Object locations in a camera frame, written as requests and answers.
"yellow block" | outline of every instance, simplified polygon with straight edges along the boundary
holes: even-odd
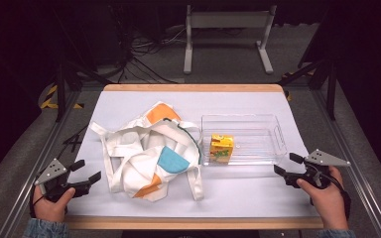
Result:
[[[233,136],[212,134],[209,160],[212,163],[228,164],[233,153],[233,147]]]

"orange fabric patch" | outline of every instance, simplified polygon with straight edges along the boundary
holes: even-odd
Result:
[[[155,124],[165,118],[181,120],[181,117],[179,117],[171,107],[164,103],[160,103],[147,114],[147,119],[151,124]]]
[[[146,186],[143,186],[137,193],[135,193],[134,197],[143,197],[153,191],[158,190],[158,185],[160,185],[161,183],[162,180],[160,179],[160,177],[154,174],[151,183]]]

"human hand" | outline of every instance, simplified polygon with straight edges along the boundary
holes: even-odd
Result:
[[[64,222],[64,209],[74,195],[75,188],[71,187],[54,203],[42,197],[42,191],[36,186],[33,196],[33,203],[36,202],[34,205],[36,217],[47,221]]]
[[[336,167],[329,166],[329,171],[330,175],[342,185],[342,176],[339,170]],[[297,180],[297,184],[312,198],[317,213],[322,219],[323,228],[348,230],[344,200],[335,184],[331,182],[329,187],[318,189],[301,178]]]

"plastic bin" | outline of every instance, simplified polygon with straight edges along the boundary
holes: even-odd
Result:
[[[224,165],[209,159],[212,134],[233,136],[233,152],[227,165],[275,165],[287,154],[280,124],[273,114],[203,115],[201,131],[205,166]]]

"light blue fabric patch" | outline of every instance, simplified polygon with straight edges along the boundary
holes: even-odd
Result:
[[[164,147],[158,165],[170,174],[184,172],[190,163],[169,147]]]

